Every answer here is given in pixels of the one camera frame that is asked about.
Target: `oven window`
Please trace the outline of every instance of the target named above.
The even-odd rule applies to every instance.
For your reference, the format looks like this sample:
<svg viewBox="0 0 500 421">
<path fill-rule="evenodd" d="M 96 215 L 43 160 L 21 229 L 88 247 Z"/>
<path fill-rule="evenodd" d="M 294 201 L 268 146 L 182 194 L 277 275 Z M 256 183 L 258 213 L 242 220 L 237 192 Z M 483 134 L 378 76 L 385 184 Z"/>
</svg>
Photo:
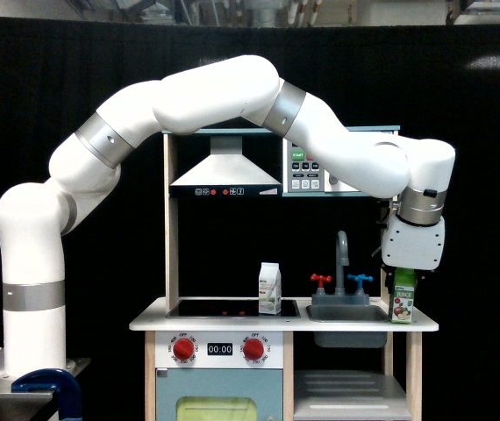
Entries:
<svg viewBox="0 0 500 421">
<path fill-rule="evenodd" d="M 176 421 L 258 421 L 248 397 L 185 396 L 176 404 Z"/>
</svg>

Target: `oven door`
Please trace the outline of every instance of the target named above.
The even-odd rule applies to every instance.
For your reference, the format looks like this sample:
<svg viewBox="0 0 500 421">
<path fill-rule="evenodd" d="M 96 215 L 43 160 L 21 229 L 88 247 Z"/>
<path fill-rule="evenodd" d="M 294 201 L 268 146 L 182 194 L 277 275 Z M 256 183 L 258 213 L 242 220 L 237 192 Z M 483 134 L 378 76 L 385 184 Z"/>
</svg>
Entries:
<svg viewBox="0 0 500 421">
<path fill-rule="evenodd" d="M 158 421 L 282 421 L 281 369 L 158 370 Z"/>
</svg>

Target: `red button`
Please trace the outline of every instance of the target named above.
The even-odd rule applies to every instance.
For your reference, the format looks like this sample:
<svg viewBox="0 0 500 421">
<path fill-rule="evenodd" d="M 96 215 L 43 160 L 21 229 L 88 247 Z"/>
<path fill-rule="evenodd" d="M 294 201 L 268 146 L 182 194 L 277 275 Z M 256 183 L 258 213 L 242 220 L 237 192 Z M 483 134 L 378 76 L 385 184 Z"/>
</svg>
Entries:
<svg viewBox="0 0 500 421">
<path fill-rule="evenodd" d="M 178 360 L 186 361 L 194 354 L 194 344 L 189 339 L 180 339 L 174 344 L 173 351 Z"/>
<path fill-rule="evenodd" d="M 264 345 L 259 339 L 249 339 L 244 344 L 242 352 L 249 360 L 259 360 L 264 354 Z"/>
</svg>

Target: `white robotic arm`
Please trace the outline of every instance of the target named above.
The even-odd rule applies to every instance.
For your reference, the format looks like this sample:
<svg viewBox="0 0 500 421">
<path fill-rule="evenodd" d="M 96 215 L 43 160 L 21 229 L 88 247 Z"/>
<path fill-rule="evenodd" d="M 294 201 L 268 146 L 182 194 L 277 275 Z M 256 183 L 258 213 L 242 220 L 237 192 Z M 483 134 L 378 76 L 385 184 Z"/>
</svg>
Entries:
<svg viewBox="0 0 500 421">
<path fill-rule="evenodd" d="M 156 132 L 187 134 L 236 117 L 299 145 L 358 190 L 381 198 L 400 195 L 400 209 L 383 237 L 385 262 L 438 266 L 440 213 L 454 150 L 437 140 L 352 134 L 328 105 L 285 82 L 269 61 L 240 56 L 122 89 L 55 150 L 47 182 L 16 186 L 1 198 L 8 376 L 65 367 L 61 235 L 110 194 L 119 163 Z"/>
</svg>

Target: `gray faucet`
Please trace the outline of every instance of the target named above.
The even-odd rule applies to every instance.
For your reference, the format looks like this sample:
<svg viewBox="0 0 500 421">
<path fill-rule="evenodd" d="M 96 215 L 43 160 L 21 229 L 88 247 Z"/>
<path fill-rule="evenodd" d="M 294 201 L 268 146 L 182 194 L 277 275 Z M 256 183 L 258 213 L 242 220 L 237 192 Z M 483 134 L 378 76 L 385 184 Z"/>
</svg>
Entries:
<svg viewBox="0 0 500 421">
<path fill-rule="evenodd" d="M 346 289 L 344 288 L 344 266 L 349 266 L 347 235 L 344 231 L 339 231 L 338 238 L 336 239 L 336 289 L 333 294 L 326 294 L 324 288 L 320 286 L 321 283 L 319 283 L 316 294 L 312 294 L 312 305 L 369 304 L 369 296 L 363 293 L 363 288 L 358 288 L 355 294 L 346 294 Z M 365 275 L 348 275 L 347 277 L 348 279 L 355 279 L 358 283 L 369 281 L 368 278 L 370 278 L 370 280 L 373 279 Z M 323 276 L 318 276 L 316 274 L 311 276 L 312 281 L 321 278 L 323 278 Z"/>
<path fill-rule="evenodd" d="M 349 252 L 347 250 L 347 235 L 344 231 L 338 232 L 336 239 L 336 296 L 346 294 L 344 288 L 344 266 L 349 266 Z"/>
</svg>

